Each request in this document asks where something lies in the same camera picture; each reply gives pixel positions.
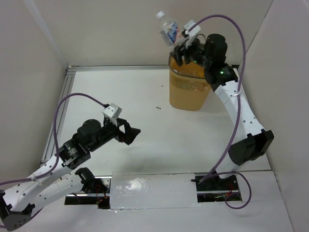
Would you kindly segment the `red cap cola bottle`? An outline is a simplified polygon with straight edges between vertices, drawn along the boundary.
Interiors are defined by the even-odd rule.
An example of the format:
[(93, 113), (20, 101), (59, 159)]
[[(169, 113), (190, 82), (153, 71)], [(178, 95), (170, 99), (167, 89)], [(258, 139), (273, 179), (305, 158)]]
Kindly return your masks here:
[(195, 88), (194, 91), (196, 92), (205, 92), (207, 91), (208, 87), (199, 87), (199, 88)]

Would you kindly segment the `clear bottle white cap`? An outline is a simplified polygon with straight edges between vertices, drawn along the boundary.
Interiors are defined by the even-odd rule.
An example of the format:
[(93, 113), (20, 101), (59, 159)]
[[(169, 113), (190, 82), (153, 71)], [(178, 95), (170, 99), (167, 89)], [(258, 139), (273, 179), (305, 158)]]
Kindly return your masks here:
[(183, 85), (183, 89), (188, 91), (200, 91), (199, 82), (187, 82)]

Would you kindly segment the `clear bottle blue-orange label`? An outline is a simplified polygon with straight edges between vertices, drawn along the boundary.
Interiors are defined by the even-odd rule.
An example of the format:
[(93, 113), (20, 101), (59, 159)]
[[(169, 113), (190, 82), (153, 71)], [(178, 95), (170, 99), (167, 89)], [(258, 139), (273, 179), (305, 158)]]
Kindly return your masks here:
[(156, 18), (160, 23), (160, 34), (167, 46), (175, 47), (177, 45), (181, 45), (184, 42), (184, 37), (176, 21), (167, 17), (163, 11), (158, 12), (156, 14)]

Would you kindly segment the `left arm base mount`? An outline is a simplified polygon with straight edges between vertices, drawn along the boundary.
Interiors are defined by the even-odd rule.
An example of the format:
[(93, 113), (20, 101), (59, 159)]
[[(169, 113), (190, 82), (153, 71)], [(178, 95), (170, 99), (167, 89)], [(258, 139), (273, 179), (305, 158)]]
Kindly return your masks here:
[(96, 176), (95, 183), (85, 191), (68, 194), (65, 197), (64, 205), (90, 205), (98, 209), (109, 210), (111, 176)]

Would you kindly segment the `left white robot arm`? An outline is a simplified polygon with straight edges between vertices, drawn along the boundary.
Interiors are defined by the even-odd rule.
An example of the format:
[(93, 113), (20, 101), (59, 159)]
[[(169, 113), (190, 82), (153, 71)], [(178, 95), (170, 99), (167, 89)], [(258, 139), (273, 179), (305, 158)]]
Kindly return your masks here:
[(70, 140), (59, 149), (59, 156), (49, 161), (30, 177), (0, 194), (0, 218), (4, 228), (11, 232), (31, 221), (45, 206), (61, 197), (76, 192), (89, 193), (96, 185), (103, 193), (107, 187), (81, 164), (94, 152), (112, 139), (130, 145), (139, 129), (132, 128), (121, 118), (112, 123), (108, 118), (103, 123), (89, 119)]

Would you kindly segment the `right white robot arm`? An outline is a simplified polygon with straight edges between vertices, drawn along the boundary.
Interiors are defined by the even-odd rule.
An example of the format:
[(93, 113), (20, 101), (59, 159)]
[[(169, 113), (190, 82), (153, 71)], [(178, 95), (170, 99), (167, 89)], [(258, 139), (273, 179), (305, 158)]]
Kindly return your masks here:
[(184, 41), (171, 52), (179, 66), (191, 62), (200, 66), (212, 91), (223, 103), (235, 125), (224, 153), (201, 182), (211, 177), (211, 185), (222, 189), (227, 178), (250, 161), (263, 156), (274, 140), (271, 130), (265, 130), (251, 110), (241, 91), (237, 69), (225, 61), (227, 43), (220, 34), (211, 34), (205, 43), (197, 36), (184, 35)]

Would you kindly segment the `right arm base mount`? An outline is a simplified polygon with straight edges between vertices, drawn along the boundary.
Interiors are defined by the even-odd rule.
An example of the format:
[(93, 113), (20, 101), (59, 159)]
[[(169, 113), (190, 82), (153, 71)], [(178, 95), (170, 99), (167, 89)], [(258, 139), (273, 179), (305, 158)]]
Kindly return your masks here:
[(195, 175), (191, 180), (196, 185), (197, 201), (199, 203), (224, 202), (228, 196), (228, 201), (242, 201), (235, 175), (227, 179), (214, 177), (200, 183), (202, 177), (201, 175)]

